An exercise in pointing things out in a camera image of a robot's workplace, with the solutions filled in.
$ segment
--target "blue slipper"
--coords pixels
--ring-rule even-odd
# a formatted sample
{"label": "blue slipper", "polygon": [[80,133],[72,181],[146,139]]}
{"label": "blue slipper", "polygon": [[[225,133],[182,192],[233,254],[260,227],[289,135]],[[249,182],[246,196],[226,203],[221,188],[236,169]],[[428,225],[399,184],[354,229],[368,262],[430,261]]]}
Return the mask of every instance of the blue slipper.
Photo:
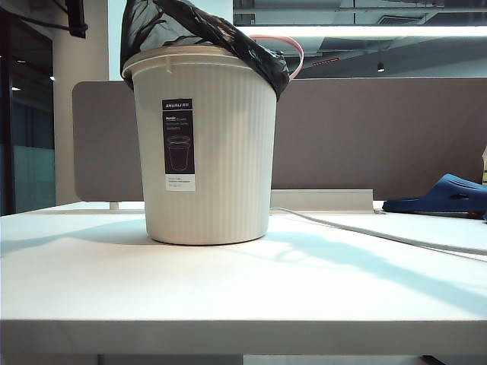
{"label": "blue slipper", "polygon": [[447,173],[420,198],[388,200],[385,211],[484,212],[487,211],[487,186]]}

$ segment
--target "white desk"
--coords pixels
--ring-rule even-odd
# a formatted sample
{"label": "white desk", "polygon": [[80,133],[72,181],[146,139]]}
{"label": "white desk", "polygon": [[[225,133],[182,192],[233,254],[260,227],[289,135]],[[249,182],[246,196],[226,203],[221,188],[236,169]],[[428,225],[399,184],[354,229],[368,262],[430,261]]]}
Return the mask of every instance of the white desk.
{"label": "white desk", "polygon": [[[289,215],[261,240],[168,246],[107,207],[0,219],[3,352],[487,354],[487,262]],[[327,217],[487,245],[484,221]]]}

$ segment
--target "ribbed trash can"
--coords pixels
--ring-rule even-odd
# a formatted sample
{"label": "ribbed trash can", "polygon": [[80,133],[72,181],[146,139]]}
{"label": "ribbed trash can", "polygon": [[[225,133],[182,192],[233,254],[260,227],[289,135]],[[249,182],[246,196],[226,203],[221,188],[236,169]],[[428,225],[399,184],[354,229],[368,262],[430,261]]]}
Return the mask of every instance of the ribbed trash can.
{"label": "ribbed trash can", "polygon": [[217,46],[166,46],[133,56],[148,235],[215,245],[267,231],[276,95]]}

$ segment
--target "white cable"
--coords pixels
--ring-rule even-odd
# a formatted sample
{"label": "white cable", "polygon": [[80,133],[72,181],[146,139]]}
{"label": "white cable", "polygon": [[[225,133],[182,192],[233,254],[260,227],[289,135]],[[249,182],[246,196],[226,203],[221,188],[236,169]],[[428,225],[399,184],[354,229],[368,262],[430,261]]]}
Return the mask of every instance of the white cable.
{"label": "white cable", "polygon": [[452,251],[452,252],[469,253],[472,255],[487,256],[487,249],[466,249],[466,248],[460,248],[460,247],[456,247],[456,246],[442,245],[440,243],[430,243],[430,242],[413,240],[413,239],[405,238],[405,237],[401,237],[401,236],[394,236],[393,234],[377,232],[376,230],[368,230],[365,228],[358,228],[358,227],[348,226],[346,224],[334,223],[334,222],[325,221],[322,219],[313,218],[313,217],[310,217],[308,215],[301,214],[301,213],[298,213],[296,211],[292,211],[292,210],[286,209],[286,208],[271,208],[271,211],[285,211],[286,213],[297,215],[298,217],[307,219],[309,221],[313,221],[313,222],[320,223],[320,224],[325,224],[326,226],[338,228],[340,230],[349,230],[351,232],[367,234],[368,236],[384,238],[386,240],[405,243],[407,245],[424,247],[424,248],[429,248],[429,249],[442,249],[445,251]]}

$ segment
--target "fluorescent light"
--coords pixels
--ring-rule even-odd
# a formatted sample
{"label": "fluorescent light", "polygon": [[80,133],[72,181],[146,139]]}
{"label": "fluorescent light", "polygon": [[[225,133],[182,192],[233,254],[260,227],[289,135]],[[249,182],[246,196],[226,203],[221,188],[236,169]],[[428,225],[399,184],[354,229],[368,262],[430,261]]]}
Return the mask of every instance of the fluorescent light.
{"label": "fluorescent light", "polygon": [[288,37],[487,37],[487,26],[478,27],[387,27],[387,26],[322,26],[322,27],[238,27],[247,35]]}

